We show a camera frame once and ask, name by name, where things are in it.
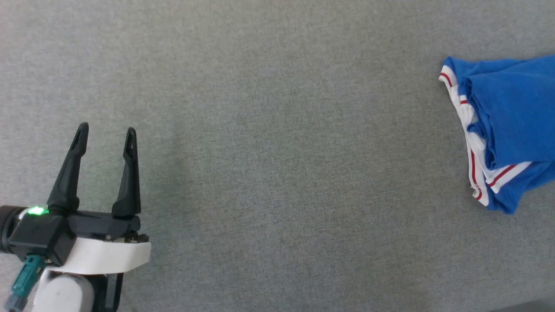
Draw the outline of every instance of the gray tablecloth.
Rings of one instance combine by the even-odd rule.
[[[555,52],[555,2],[0,2],[0,202],[81,209],[137,129],[151,262],[120,311],[486,311],[555,292],[553,184],[471,196],[444,57]],[[0,255],[0,299],[20,263]]]

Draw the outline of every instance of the green led indicator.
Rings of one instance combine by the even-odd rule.
[[[28,214],[34,214],[34,215],[41,215],[41,214],[45,214],[45,213],[48,213],[48,212],[49,212],[48,210],[46,210],[42,207],[39,207],[39,206],[30,208],[27,211]]]

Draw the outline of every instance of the folded garment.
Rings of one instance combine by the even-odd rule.
[[[526,190],[555,178],[555,55],[449,57],[440,80],[465,131],[473,196],[488,209],[514,213]]]

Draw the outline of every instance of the teal connector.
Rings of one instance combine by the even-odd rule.
[[[12,285],[12,294],[9,296],[4,308],[6,312],[23,312],[27,305],[27,298],[34,285],[41,278],[42,271],[46,266],[43,257],[37,255],[27,256],[25,263]]]

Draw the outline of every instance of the blue cloth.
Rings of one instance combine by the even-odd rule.
[[[486,141],[485,166],[533,162],[497,194],[487,188],[488,209],[512,214],[525,191],[555,179],[555,54],[489,62],[449,57],[444,65],[476,111],[467,130]]]

